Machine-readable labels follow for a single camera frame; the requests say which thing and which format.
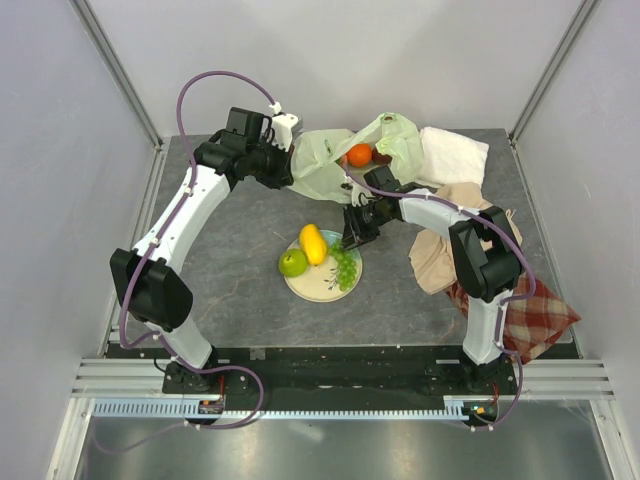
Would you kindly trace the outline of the green fake apple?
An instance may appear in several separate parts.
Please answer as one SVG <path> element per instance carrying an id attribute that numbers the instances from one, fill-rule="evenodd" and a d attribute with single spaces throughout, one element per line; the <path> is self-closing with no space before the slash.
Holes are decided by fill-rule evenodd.
<path id="1" fill-rule="evenodd" d="M 280 273 L 287 278 L 293 278 L 304 274 L 309 266 L 307 257 L 301 249 L 292 248 L 286 250 L 279 259 Z"/>

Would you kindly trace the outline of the yellow fake mango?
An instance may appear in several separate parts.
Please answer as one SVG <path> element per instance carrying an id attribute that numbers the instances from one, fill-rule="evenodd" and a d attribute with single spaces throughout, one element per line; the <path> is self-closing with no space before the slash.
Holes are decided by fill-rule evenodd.
<path id="1" fill-rule="evenodd" d="M 298 241 L 310 265 L 318 266 L 324 262 L 328 255 L 328 244 L 315 224 L 305 225 Z"/>

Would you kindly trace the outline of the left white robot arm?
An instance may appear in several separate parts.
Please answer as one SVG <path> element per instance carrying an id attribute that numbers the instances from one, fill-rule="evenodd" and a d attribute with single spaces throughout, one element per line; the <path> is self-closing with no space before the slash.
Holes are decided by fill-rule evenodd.
<path id="1" fill-rule="evenodd" d="M 219 382 L 214 348 L 191 316 L 194 296 L 180 276 L 184 261 L 214 210 L 234 187 L 252 177 L 270 189 L 293 183 L 293 143 L 300 117 L 271 116 L 234 107 L 225 128 L 200 144 L 180 188 L 150 231 L 131 249 L 117 249 L 110 268 L 121 306 L 145 324 L 175 361 L 186 366 L 185 382 L 208 393 Z"/>

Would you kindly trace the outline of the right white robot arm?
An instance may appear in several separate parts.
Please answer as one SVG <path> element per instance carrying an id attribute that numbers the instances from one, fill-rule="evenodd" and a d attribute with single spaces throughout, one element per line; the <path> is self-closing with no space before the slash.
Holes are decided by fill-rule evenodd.
<path id="1" fill-rule="evenodd" d="M 362 177 L 344 166 L 347 181 L 365 191 L 344 208 L 344 251 L 361 247 L 380 235 L 392 220 L 417 225 L 451 244 L 456 280 L 468 297 L 467 330 L 462 348 L 469 362 L 458 368 L 467 392 L 483 392 L 494 381 L 490 363 L 506 353 L 503 341 L 507 304 L 517 300 L 515 288 L 532 270 L 504 210 L 459 206 L 415 183 L 402 185 L 386 167 Z"/>

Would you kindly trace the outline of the green fake grapes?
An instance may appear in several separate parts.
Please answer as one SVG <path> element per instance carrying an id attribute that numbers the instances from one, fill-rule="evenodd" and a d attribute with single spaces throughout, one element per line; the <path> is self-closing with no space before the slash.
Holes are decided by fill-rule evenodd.
<path id="1" fill-rule="evenodd" d="M 342 248 L 340 241 L 335 241 L 329 246 L 330 278 L 327 280 L 330 291 L 339 290 L 347 292 L 356 283 L 356 261 L 352 255 Z"/>

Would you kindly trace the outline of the light green plastic bag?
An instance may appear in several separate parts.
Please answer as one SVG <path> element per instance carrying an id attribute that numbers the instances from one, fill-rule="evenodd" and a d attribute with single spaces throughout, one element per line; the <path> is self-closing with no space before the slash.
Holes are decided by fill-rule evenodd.
<path id="1" fill-rule="evenodd" d="M 400 114 L 383 113 L 357 132 L 329 129 L 302 133 L 294 142 L 294 183 L 290 189 L 313 200 L 350 204 L 349 194 L 341 189 L 348 177 L 340 159 L 359 143 L 391 155 L 390 170 L 400 183 L 417 179 L 424 160 L 417 126 Z"/>

